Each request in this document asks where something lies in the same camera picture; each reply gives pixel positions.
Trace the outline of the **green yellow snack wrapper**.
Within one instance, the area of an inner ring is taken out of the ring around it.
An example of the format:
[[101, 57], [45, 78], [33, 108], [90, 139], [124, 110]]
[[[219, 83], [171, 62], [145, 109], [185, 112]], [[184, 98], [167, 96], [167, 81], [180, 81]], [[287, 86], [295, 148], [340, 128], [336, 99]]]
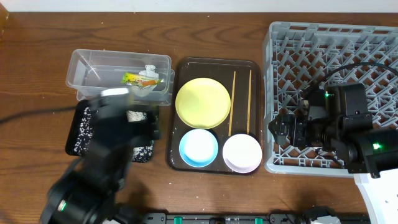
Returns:
[[156, 86], [162, 82], [163, 79], [150, 78], [143, 75], [128, 73], [128, 72], [126, 72], [121, 79], [122, 84], [130, 86], [138, 86], [139, 88], [149, 88], [152, 86]]

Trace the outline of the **pink bowl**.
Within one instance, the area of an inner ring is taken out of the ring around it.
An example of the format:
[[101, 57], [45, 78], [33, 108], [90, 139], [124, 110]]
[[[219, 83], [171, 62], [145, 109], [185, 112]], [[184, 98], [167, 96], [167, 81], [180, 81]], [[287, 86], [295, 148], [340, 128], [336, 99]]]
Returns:
[[247, 174], [257, 169], [262, 161], [261, 145], [247, 134], [235, 134], [224, 144], [224, 163], [233, 171]]

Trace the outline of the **white tissue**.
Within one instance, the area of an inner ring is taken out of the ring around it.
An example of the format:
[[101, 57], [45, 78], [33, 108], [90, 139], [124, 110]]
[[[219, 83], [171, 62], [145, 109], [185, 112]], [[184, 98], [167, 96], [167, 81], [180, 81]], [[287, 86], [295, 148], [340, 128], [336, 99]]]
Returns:
[[145, 70], [141, 70], [139, 75], [149, 77], [149, 78], [158, 78], [159, 74], [155, 72], [155, 65], [145, 65]]

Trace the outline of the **blue bowl with rice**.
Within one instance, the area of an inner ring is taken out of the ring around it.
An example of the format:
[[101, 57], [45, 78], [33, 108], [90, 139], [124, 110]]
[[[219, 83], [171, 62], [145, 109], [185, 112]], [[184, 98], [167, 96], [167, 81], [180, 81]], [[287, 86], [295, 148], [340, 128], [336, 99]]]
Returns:
[[218, 141], [205, 129], [193, 129], [183, 135], [179, 146], [180, 157], [190, 167], [210, 165], [218, 154]]

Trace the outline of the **yellow plate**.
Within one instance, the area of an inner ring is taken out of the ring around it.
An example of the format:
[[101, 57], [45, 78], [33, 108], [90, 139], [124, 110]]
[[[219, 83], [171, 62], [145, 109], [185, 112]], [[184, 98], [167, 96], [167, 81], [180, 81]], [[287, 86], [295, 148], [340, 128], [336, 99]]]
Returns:
[[220, 82], [211, 78], [195, 78], [178, 91], [175, 109], [178, 117], [188, 126], [211, 129], [229, 115], [231, 97]]

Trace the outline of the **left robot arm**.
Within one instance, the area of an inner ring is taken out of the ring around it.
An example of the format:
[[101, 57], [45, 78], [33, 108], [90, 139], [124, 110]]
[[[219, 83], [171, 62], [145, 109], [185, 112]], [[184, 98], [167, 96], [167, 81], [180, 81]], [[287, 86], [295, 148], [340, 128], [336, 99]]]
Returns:
[[159, 138], [159, 109], [136, 105], [130, 110], [146, 118], [130, 122], [126, 108], [95, 110], [88, 151], [50, 188], [40, 223], [141, 223], [139, 212], [116, 203], [116, 194], [124, 188], [133, 149]]

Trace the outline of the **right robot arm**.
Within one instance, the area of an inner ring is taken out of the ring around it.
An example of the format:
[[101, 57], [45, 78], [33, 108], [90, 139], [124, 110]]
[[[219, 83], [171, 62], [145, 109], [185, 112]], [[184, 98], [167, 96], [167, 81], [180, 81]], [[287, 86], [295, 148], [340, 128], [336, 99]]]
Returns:
[[371, 223], [397, 223], [397, 130], [374, 128], [371, 114], [310, 119], [279, 114], [268, 129], [278, 145], [333, 151], [353, 175]]

